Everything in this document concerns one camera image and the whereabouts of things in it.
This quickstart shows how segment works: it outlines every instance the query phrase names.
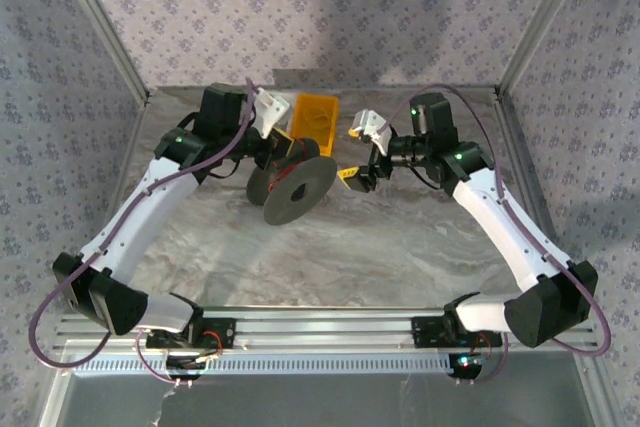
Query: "patterned wall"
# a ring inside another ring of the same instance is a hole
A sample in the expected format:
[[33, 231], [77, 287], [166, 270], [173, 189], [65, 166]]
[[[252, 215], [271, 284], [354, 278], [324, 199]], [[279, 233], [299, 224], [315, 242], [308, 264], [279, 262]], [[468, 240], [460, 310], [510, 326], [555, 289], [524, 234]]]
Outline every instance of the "patterned wall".
[[640, 426], [640, 0], [566, 0], [513, 100], [559, 241], [601, 276], [608, 364]]
[[540, 0], [101, 0], [148, 87], [496, 84]]
[[[0, 11], [0, 426], [16, 427], [45, 383], [30, 315], [55, 256], [101, 226], [137, 108], [76, 0]], [[45, 346], [55, 318], [39, 330]]]

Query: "marble surface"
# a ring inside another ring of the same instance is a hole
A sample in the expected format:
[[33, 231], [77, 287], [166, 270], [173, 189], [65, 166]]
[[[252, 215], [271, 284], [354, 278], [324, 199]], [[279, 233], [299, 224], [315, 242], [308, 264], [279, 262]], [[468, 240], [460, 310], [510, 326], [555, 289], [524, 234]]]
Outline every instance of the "marble surface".
[[[487, 90], [472, 91], [499, 147], [512, 184]], [[406, 90], [330, 92], [340, 98], [334, 158], [340, 168], [366, 162], [369, 147], [350, 138], [354, 114], [365, 107], [389, 114]], [[128, 194], [141, 178], [164, 132], [197, 110], [202, 89], [156, 92], [127, 177]], [[293, 101], [295, 94], [286, 94]], [[465, 107], [452, 99], [460, 138], [484, 144]], [[394, 122], [410, 133], [406, 115]], [[220, 173], [231, 165], [223, 165]], [[254, 164], [243, 162], [227, 180], [207, 180], [163, 227], [147, 250], [133, 286], [175, 292], [201, 305], [426, 306], [437, 307], [480, 289], [515, 292], [510, 272], [474, 219], [443, 192], [424, 187], [410, 172], [395, 171], [369, 194], [337, 180], [301, 219], [267, 225], [245, 196]], [[516, 198], [517, 189], [512, 188]]]

